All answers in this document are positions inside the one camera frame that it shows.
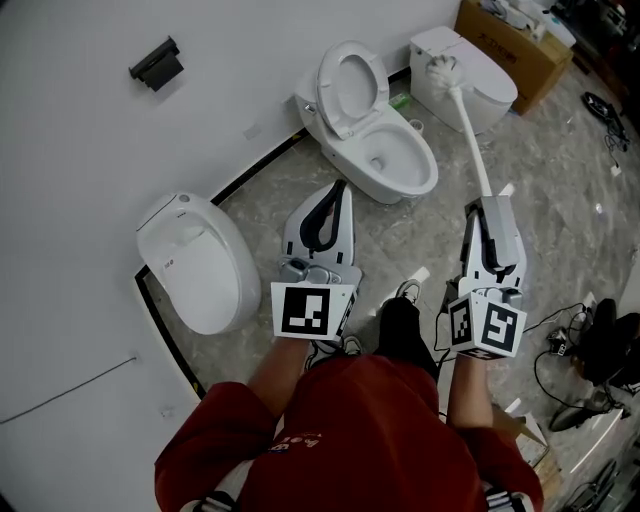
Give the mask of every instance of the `toilet lid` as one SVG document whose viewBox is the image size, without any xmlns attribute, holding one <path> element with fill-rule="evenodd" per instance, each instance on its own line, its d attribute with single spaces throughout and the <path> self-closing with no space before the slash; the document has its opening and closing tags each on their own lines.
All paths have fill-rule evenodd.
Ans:
<svg viewBox="0 0 640 512">
<path fill-rule="evenodd" d="M 163 269 L 171 303 L 190 329 L 215 334 L 231 323 L 240 295 L 236 269 L 210 231 L 179 248 Z"/>
<path fill-rule="evenodd" d="M 463 40 L 461 44 L 442 53 L 451 55 L 462 63 L 467 80 L 487 99 L 499 103 L 513 103 L 518 97 L 518 88 L 511 77 L 468 41 Z"/>
<path fill-rule="evenodd" d="M 318 107 L 341 139 L 347 139 L 380 115 L 389 101 L 382 60 L 358 41 L 327 50 L 318 69 Z"/>
</svg>

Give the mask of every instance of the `white toilet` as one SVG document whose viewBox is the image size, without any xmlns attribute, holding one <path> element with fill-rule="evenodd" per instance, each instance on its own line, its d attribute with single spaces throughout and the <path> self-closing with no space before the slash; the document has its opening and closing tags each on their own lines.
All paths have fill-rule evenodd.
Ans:
<svg viewBox="0 0 640 512">
<path fill-rule="evenodd" d="M 220 208 L 186 192 L 169 194 L 149 208 L 136 232 L 142 259 L 191 330 L 230 331 L 258 310 L 258 271 Z"/>
<path fill-rule="evenodd" d="M 331 47 L 295 96 L 322 153 L 376 201 L 393 204 L 435 187 L 438 168 L 431 148 L 389 105 L 384 65 L 362 43 Z"/>
<path fill-rule="evenodd" d="M 462 131 L 462 121 L 449 97 L 432 94 L 426 66 L 432 57 L 455 57 L 472 87 L 463 90 L 463 101 L 475 133 L 482 133 L 504 117 L 518 97 L 516 84 L 481 50 L 449 27 L 437 27 L 411 38 L 411 96 L 442 122 Z"/>
</svg>

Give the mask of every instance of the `white toilet brush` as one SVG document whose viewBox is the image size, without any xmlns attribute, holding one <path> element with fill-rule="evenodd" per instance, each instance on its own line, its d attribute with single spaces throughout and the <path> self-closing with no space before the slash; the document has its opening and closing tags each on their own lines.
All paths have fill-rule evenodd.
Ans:
<svg viewBox="0 0 640 512">
<path fill-rule="evenodd" d="M 433 95 L 438 99 L 441 98 L 444 100 L 445 96 L 449 94 L 456 104 L 464 127 L 464 134 L 473 155 L 473 163 L 476 169 L 478 183 L 480 184 L 480 191 L 483 196 L 491 196 L 491 186 L 489 185 L 487 171 L 484 168 L 482 156 L 480 155 L 480 148 L 478 147 L 471 121 L 469 120 L 467 110 L 462 101 L 462 90 L 470 88 L 470 85 L 465 81 L 462 65 L 455 57 L 438 55 L 429 61 L 426 72 L 433 87 Z"/>
</svg>

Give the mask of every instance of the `smart toilet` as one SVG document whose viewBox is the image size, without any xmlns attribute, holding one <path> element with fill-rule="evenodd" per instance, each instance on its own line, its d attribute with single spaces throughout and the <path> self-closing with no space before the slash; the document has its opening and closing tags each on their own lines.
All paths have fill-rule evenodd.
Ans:
<svg viewBox="0 0 640 512">
<path fill-rule="evenodd" d="M 475 133 L 488 130 L 504 117 L 518 97 L 516 84 L 500 66 L 449 27 L 437 27 L 411 38 L 411 96 L 442 122 L 462 131 L 453 100 L 432 93 L 426 67 L 438 55 L 455 57 L 464 69 L 470 88 L 463 90 L 463 101 Z"/>
<path fill-rule="evenodd" d="M 260 305 L 260 278 L 233 221 L 193 194 L 158 199 L 136 230 L 138 250 L 191 330 L 241 327 Z"/>
</svg>

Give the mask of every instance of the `green object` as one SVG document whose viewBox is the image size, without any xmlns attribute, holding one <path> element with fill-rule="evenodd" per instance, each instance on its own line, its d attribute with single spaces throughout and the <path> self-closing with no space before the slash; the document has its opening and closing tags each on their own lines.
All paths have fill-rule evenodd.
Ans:
<svg viewBox="0 0 640 512">
<path fill-rule="evenodd" d="M 406 92 L 401 92 L 400 94 L 396 94 L 389 100 L 389 105 L 398 110 L 399 108 L 407 106 L 410 101 L 411 96 L 409 96 Z"/>
</svg>

